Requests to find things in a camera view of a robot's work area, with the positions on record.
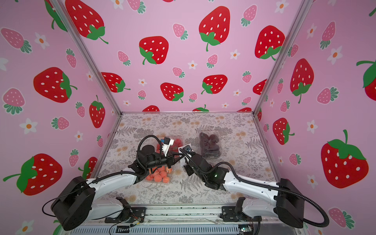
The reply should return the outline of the white sticker sheet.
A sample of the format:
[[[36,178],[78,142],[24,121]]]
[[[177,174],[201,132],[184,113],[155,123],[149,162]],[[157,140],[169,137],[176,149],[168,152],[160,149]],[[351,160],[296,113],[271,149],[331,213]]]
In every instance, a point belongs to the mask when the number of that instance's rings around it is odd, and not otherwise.
[[[187,151],[187,152],[191,152],[191,151],[192,151],[192,148],[191,148],[190,145],[182,146],[182,147],[180,147],[179,149],[183,149],[183,150],[185,150],[185,151]]]

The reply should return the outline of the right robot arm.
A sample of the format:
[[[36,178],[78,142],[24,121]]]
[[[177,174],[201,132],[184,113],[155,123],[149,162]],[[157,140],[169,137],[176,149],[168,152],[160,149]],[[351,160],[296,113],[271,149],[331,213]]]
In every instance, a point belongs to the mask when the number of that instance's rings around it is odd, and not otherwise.
[[[180,148],[179,151],[187,160],[186,166],[189,168],[189,173],[199,176],[206,187],[242,193],[268,204],[261,210],[251,209],[242,204],[242,213],[249,217],[277,217],[286,225],[299,229],[303,228],[304,224],[325,228],[330,223],[327,213],[316,202],[302,195],[288,179],[282,178],[279,182],[267,182],[240,176],[230,163],[220,162],[210,165],[190,146]],[[304,217],[306,203],[311,204],[323,216],[323,222],[313,222]]]

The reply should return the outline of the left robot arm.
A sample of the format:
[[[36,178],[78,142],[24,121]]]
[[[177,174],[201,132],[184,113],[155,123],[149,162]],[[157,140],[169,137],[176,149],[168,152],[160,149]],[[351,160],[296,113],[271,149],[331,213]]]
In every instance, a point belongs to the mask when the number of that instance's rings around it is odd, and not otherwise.
[[[170,138],[157,140],[159,152],[154,146],[139,143],[135,161],[124,170],[102,177],[73,178],[61,194],[50,200],[52,216],[56,217],[64,231],[71,231],[90,220],[105,219],[109,223],[138,220],[126,199],[117,197],[117,203],[100,204],[98,199],[112,191],[135,185],[157,169],[171,167],[182,158],[182,153],[170,152],[174,141]]]

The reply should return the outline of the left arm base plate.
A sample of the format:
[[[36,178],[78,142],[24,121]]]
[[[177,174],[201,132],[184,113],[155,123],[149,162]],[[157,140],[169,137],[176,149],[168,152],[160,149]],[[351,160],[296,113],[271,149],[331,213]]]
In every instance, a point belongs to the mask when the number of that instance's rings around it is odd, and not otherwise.
[[[122,210],[116,217],[106,217],[105,223],[142,223],[146,216],[146,207],[132,207],[125,198],[116,197],[122,204]]]

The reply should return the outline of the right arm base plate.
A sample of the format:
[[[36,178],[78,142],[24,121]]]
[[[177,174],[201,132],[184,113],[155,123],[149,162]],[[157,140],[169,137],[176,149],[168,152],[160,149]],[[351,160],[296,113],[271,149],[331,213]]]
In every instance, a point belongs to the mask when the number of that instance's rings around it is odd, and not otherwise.
[[[261,216],[250,217],[242,211],[242,206],[245,200],[246,200],[245,197],[240,197],[237,200],[237,203],[235,206],[223,206],[219,217],[224,222],[240,222],[240,221],[261,222],[262,221]]]

